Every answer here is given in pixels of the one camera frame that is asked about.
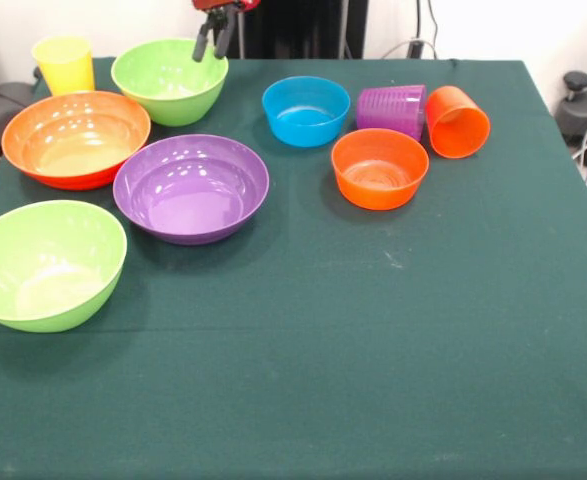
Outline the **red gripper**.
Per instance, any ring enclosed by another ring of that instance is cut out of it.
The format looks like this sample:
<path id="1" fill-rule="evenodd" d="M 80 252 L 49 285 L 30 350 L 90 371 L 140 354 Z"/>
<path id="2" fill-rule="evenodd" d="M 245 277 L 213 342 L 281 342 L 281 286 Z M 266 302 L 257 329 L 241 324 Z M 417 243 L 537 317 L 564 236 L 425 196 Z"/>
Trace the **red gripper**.
<path id="1" fill-rule="evenodd" d="M 260 0 L 193 0 L 192 4 L 199 11 L 212 11 L 223 7 L 224 20 L 220 23 L 221 29 L 218 33 L 214 52 L 217 59 L 222 59 L 227 54 L 237 23 L 236 9 L 239 11 L 252 10 L 260 4 Z M 208 44 L 209 31 L 214 26 L 214 15 L 208 13 L 196 37 L 196 43 L 192 52 L 194 62 L 202 61 Z"/>

